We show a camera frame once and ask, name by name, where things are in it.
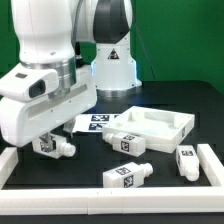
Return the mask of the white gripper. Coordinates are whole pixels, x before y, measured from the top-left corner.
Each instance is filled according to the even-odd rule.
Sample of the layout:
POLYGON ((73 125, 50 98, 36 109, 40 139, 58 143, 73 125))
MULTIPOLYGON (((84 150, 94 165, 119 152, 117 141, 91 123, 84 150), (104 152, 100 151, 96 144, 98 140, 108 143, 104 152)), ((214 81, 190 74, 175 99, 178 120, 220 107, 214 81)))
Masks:
POLYGON ((63 130, 73 137, 74 121, 71 119, 92 108, 97 101, 91 68, 79 68, 76 78, 76 83, 65 96, 51 98, 53 91, 28 102, 3 96, 0 100, 3 139, 11 145, 23 147, 39 137, 41 150, 49 153, 54 150, 50 131, 65 123, 63 130))

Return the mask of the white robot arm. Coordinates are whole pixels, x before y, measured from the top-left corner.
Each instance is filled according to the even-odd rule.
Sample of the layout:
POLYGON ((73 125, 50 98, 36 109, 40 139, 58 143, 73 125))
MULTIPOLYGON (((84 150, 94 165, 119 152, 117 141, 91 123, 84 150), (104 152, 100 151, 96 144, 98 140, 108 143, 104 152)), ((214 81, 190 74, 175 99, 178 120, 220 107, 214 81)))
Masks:
POLYGON ((0 132, 22 147, 95 106, 75 44, 116 44, 130 31, 131 0, 11 0, 20 62, 0 78, 0 132))

